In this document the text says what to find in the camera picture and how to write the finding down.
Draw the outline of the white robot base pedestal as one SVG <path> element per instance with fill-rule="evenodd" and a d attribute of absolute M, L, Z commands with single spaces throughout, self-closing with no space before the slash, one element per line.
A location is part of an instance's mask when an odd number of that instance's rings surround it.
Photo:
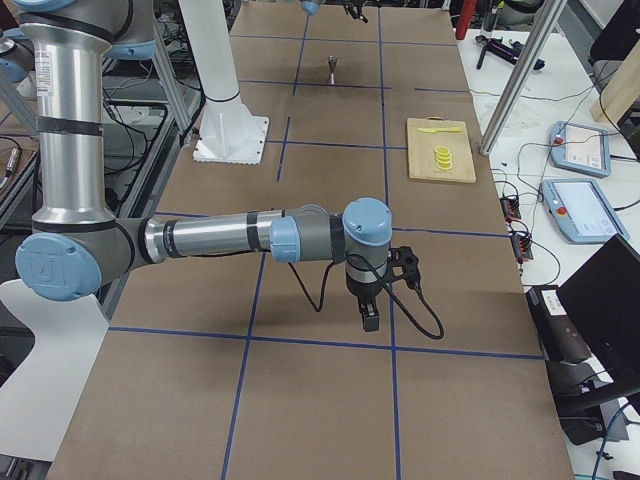
<path fill-rule="evenodd" d="M 182 0 L 179 5 L 205 97 L 194 159 L 257 165 L 269 119 L 252 115 L 241 98 L 223 3 Z"/>

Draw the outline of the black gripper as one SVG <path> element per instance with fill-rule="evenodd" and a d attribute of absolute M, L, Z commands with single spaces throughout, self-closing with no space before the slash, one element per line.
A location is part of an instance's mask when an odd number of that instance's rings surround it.
<path fill-rule="evenodd" d="M 361 21 L 363 23 L 367 23 L 368 19 L 362 13 L 362 1 L 356 0 L 343 0 L 342 1 L 343 8 L 347 13 L 353 13 L 353 19 Z"/>
<path fill-rule="evenodd" d="M 362 259 L 348 259 L 345 272 L 347 288 L 358 301 L 363 331 L 378 331 L 379 311 L 376 298 L 383 290 L 382 283 Z"/>

